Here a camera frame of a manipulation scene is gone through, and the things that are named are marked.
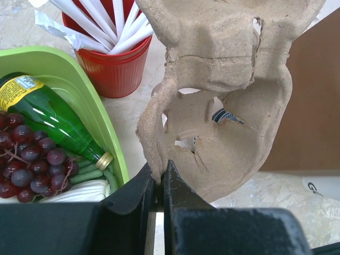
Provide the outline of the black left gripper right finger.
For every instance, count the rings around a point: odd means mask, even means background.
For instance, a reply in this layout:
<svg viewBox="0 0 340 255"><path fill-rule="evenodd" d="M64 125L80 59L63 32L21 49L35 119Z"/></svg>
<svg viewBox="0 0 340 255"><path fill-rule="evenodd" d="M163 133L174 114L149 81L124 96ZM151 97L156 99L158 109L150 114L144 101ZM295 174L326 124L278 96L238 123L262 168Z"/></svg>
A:
<svg viewBox="0 0 340 255"><path fill-rule="evenodd" d="M172 160L163 174L163 190L165 253L194 254L204 243L198 214L213 207L181 178Z"/></svg>

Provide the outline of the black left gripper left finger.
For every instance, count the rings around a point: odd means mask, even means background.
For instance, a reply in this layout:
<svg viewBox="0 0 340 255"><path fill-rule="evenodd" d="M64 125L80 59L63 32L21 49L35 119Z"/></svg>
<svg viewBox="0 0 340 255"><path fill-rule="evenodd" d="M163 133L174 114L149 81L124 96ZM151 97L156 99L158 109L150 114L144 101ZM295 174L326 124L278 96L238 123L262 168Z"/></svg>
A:
<svg viewBox="0 0 340 255"><path fill-rule="evenodd" d="M138 174L103 201L100 254L153 254L155 181L145 164Z"/></svg>

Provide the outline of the cardboard cup carrier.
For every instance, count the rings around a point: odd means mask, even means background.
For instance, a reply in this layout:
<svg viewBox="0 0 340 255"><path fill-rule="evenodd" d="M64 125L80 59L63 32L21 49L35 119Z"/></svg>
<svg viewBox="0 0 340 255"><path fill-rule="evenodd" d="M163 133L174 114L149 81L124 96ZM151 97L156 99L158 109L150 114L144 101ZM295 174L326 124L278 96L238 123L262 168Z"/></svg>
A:
<svg viewBox="0 0 340 255"><path fill-rule="evenodd" d="M266 161L292 94L294 39L324 1L137 1L166 48L165 74L136 134L152 177L169 160L207 202ZM211 118L224 108L244 124Z"/></svg>

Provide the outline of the brown paper bag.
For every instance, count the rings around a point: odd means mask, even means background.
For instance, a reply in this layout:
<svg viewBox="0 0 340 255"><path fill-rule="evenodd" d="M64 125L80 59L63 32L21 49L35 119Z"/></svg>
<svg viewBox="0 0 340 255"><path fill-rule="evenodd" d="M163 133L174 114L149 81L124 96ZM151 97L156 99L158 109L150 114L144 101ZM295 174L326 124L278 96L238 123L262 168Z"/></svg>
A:
<svg viewBox="0 0 340 255"><path fill-rule="evenodd" d="M294 40L293 91L262 172L339 175L339 9Z"/></svg>

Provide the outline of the white paper cup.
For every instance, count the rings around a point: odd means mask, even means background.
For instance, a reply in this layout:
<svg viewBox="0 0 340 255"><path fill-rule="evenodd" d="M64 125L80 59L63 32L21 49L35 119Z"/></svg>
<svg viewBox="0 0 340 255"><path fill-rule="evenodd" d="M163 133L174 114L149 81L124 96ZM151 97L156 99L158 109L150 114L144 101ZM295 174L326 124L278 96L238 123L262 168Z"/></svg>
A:
<svg viewBox="0 0 340 255"><path fill-rule="evenodd" d="M302 185L315 195L340 200L339 176L303 176Z"/></svg>

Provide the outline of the black coffee lid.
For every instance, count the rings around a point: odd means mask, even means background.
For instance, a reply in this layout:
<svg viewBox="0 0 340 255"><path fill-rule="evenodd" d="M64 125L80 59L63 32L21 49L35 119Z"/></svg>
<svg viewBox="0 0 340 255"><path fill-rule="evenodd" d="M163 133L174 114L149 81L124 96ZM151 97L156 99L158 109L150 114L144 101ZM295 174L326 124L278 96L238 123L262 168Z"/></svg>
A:
<svg viewBox="0 0 340 255"><path fill-rule="evenodd" d="M226 111L224 108L221 108L217 112L215 112L211 119L215 121L216 123L219 123L221 120L227 119L227 120L238 122L240 124L244 124L243 121L239 120L236 116Z"/></svg>

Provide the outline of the white toy radish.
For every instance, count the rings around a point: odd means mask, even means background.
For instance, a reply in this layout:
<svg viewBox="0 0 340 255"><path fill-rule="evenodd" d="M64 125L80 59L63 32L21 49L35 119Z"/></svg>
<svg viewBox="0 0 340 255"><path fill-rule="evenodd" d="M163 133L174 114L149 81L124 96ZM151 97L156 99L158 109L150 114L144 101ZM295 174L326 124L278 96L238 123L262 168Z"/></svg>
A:
<svg viewBox="0 0 340 255"><path fill-rule="evenodd" d="M51 198L42 199L39 203L50 202L99 202L111 194L111 189L105 180L93 180L77 184L65 193Z"/></svg>

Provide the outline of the toy purple grapes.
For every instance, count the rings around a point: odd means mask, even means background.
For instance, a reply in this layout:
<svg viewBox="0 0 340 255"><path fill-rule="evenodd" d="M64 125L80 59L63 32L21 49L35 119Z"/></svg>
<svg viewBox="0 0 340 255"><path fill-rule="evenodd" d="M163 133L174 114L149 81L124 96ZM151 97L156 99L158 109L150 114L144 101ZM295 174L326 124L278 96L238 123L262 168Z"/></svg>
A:
<svg viewBox="0 0 340 255"><path fill-rule="evenodd" d="M68 191L77 160L18 113L1 111L1 198L31 203Z"/></svg>

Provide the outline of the red cup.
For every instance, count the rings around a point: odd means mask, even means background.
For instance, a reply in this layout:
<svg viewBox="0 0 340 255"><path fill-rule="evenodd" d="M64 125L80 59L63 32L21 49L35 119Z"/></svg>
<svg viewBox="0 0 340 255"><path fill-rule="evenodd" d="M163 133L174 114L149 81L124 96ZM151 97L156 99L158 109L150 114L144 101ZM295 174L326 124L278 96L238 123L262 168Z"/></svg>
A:
<svg viewBox="0 0 340 255"><path fill-rule="evenodd" d="M130 51L118 55L85 49L76 50L75 55L99 95L122 98L140 85L151 40L149 36Z"/></svg>

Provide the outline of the green plastic tray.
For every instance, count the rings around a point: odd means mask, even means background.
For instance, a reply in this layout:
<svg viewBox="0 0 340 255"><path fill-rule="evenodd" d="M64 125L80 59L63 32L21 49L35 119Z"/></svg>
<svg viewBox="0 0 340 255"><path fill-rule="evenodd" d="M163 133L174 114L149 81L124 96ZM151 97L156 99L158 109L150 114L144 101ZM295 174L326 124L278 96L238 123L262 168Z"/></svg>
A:
<svg viewBox="0 0 340 255"><path fill-rule="evenodd" d="M84 70L69 54L47 46L1 50L1 75L22 71L55 90L78 114L95 141L113 156L105 180L110 194L129 181L128 169L107 111Z"/></svg>

